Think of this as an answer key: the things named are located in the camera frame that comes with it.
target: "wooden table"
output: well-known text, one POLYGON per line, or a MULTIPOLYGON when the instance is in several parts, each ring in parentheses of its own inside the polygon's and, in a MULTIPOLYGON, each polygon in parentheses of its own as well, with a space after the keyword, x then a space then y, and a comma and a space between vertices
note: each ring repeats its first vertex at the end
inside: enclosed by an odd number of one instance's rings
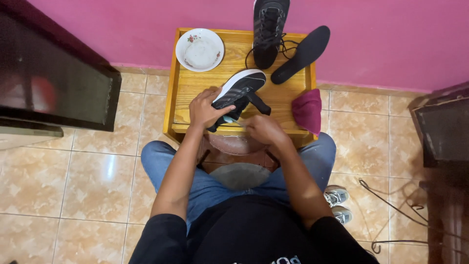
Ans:
MULTIPOLYGON (((192 28, 178 28, 174 39, 174 50, 179 37, 192 28)), ((251 50, 253 42, 252 31, 213 30, 223 40, 225 55, 221 63, 214 69, 206 72, 194 72, 181 66, 173 52, 169 88, 166 98, 166 111, 163 133, 177 143, 181 143, 190 124, 189 104, 200 92, 211 86, 222 86, 235 73, 245 69, 244 59, 251 50)), ((287 34, 284 40, 300 42, 306 34, 287 34)), ((287 48, 296 46, 286 43, 287 48)), ((292 57, 295 50, 288 51, 287 56, 292 57)), ((302 92, 316 88, 316 76, 314 63, 301 70, 287 82, 275 85, 270 81, 270 75, 279 66, 287 61, 287 58, 279 53, 273 66, 264 70, 267 75, 266 84, 256 94, 272 108, 271 116, 274 117, 284 131, 294 140, 297 147, 317 139, 307 130, 299 127, 291 113, 291 101, 302 92)), ((248 57, 248 68, 256 68, 252 54, 248 57)), ((254 105, 249 104, 242 112, 240 121, 259 114, 254 105)), ((219 135, 245 135, 242 127, 236 124, 223 124, 218 127, 215 134, 219 135)))

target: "black shirt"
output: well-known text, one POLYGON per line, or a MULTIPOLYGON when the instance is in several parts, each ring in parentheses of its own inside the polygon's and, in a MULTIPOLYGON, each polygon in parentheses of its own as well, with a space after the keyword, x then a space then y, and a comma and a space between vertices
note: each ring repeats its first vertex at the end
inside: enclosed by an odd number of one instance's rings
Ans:
POLYGON ((186 232, 179 216, 153 216, 129 263, 378 263, 335 218, 306 230, 290 208, 259 195, 206 209, 186 232))

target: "black insole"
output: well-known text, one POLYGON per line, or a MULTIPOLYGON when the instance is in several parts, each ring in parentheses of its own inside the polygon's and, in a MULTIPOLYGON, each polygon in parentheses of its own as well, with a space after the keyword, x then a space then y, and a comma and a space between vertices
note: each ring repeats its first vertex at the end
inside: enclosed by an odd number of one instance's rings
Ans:
POLYGON ((327 26, 320 26, 313 30, 298 44, 293 58, 272 73, 271 81, 276 85, 282 84, 301 69, 315 62, 324 52, 330 36, 331 31, 327 26))

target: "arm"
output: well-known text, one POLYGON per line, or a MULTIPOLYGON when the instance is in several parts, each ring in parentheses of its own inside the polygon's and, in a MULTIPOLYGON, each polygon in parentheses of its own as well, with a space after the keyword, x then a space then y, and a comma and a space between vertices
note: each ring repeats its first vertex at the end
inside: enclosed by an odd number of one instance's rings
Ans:
POLYGON ((221 87, 217 91, 207 89, 189 104, 190 126, 166 170, 153 202, 150 218, 159 214, 174 214, 186 220, 189 192, 204 130, 212 126, 219 117, 235 109, 234 105, 219 110, 212 107, 212 101, 220 92, 221 87))
POLYGON ((246 120, 246 131, 264 144, 273 145, 279 153, 290 204, 306 228, 321 217, 332 216, 329 204, 298 155, 291 139, 270 116, 258 115, 246 120))

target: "hand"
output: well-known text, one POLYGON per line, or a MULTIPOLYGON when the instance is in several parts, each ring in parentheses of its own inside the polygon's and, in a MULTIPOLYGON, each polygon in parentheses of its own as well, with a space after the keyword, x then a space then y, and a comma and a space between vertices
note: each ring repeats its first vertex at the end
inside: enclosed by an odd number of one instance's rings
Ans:
POLYGON ((284 143, 291 143, 291 139, 273 117, 256 115, 246 119, 243 124, 251 137, 263 144, 279 147, 284 143))
POLYGON ((221 93, 221 87, 216 91, 205 89, 199 93, 192 102, 189 104, 190 125, 201 127, 203 129, 209 128, 215 124, 218 118, 234 110, 236 106, 230 105, 223 109, 215 109, 212 107, 212 102, 221 93))

